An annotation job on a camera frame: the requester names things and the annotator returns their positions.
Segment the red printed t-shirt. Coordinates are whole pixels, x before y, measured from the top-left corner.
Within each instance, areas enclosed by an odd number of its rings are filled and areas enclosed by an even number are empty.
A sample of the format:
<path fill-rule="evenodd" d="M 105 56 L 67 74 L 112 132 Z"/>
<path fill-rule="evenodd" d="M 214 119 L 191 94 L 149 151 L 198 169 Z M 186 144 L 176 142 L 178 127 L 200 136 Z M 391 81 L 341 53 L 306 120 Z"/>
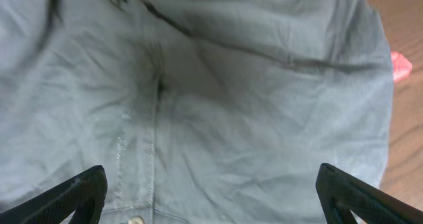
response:
<path fill-rule="evenodd" d="M 391 52 L 391 60 L 393 63 L 393 80 L 394 82 L 399 82 L 406 79 L 411 71 L 412 64 L 398 52 Z"/>

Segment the grey shorts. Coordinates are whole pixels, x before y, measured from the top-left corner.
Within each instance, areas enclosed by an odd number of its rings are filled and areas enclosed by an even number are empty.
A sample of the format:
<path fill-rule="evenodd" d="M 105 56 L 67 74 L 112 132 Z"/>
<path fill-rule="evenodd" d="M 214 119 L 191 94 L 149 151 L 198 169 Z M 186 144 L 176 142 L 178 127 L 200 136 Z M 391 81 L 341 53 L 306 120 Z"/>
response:
<path fill-rule="evenodd" d="M 392 103 L 367 0 L 1 0 L 1 210 L 101 165 L 101 223 L 324 223 Z"/>

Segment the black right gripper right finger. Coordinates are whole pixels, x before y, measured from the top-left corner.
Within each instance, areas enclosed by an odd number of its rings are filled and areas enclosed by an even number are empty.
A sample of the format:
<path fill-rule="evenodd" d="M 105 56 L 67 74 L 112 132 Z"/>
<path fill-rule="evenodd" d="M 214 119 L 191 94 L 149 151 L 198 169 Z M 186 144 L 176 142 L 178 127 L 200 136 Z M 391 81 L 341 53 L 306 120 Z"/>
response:
<path fill-rule="evenodd" d="M 328 224 L 422 224 L 422 211 L 328 163 L 320 165 L 316 190 Z"/>

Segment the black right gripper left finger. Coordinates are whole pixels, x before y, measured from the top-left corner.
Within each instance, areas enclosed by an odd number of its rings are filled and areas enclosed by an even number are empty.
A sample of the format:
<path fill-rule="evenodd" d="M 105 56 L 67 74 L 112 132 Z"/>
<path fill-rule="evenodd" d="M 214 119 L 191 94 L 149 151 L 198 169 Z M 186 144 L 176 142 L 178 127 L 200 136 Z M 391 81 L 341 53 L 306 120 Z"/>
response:
<path fill-rule="evenodd" d="M 93 166 L 48 191 L 1 214 L 2 223 L 97 224 L 108 183 L 104 168 Z"/>

